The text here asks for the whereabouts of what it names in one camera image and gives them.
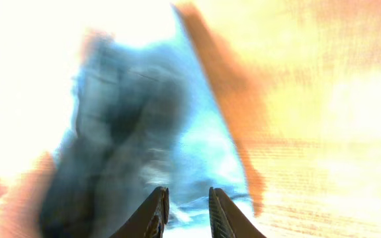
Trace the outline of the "light blue denim jeans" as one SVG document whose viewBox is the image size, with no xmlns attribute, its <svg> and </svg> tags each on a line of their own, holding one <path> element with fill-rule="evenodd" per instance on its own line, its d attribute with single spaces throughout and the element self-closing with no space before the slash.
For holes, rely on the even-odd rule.
<svg viewBox="0 0 381 238">
<path fill-rule="evenodd" d="M 43 237 L 110 237 L 158 187 L 163 237 L 212 237 L 209 189 L 251 221 L 243 165 L 181 19 L 133 48 L 95 36 L 77 75 L 75 137 L 39 214 Z"/>
</svg>

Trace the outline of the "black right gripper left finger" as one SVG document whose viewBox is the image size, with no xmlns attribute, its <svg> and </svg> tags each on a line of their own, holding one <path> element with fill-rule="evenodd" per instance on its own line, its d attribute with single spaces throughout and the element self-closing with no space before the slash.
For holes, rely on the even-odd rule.
<svg viewBox="0 0 381 238">
<path fill-rule="evenodd" d="M 169 189 L 158 186 L 110 238 L 162 238 L 169 218 Z"/>
</svg>

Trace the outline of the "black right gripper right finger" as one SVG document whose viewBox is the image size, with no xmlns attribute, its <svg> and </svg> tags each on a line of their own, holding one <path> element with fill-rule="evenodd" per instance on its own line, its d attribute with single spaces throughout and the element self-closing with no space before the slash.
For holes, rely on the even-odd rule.
<svg viewBox="0 0 381 238">
<path fill-rule="evenodd" d="M 266 238 L 221 189 L 209 189 L 212 238 Z"/>
</svg>

